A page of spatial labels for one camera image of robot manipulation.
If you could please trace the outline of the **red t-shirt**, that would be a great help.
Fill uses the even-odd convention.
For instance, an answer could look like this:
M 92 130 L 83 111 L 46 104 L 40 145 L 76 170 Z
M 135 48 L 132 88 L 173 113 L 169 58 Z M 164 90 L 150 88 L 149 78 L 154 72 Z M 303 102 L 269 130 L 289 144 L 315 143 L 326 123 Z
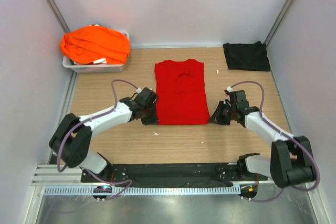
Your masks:
M 204 63 L 195 59 L 156 63 L 156 112 L 159 125 L 203 125 L 210 117 Z

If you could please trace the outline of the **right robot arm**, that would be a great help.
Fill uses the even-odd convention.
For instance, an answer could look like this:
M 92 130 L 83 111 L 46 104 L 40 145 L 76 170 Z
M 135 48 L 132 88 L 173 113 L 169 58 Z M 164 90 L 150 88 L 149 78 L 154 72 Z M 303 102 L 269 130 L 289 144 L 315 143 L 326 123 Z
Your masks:
M 250 106 L 245 91 L 226 90 L 226 99 L 220 101 L 208 120 L 217 125 L 232 121 L 254 132 L 271 149 L 270 157 L 259 153 L 241 155 L 237 161 L 238 177 L 248 180 L 255 174 L 271 178 L 279 188 L 319 182 L 310 141 L 305 136 L 294 136 L 282 130 L 256 106 Z

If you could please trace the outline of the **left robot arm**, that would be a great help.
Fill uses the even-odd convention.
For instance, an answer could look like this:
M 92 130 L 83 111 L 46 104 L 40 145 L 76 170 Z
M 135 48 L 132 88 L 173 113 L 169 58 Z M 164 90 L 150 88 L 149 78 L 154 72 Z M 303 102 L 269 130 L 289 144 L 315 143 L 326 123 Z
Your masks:
M 109 108 L 94 114 L 75 116 L 67 114 L 49 141 L 49 147 L 57 154 L 57 162 L 67 167 L 80 167 L 93 173 L 100 182 L 110 179 L 112 164 L 101 154 L 90 151 L 91 139 L 120 124 L 140 119 L 142 124 L 157 122 L 158 95 L 149 88 L 122 98 Z

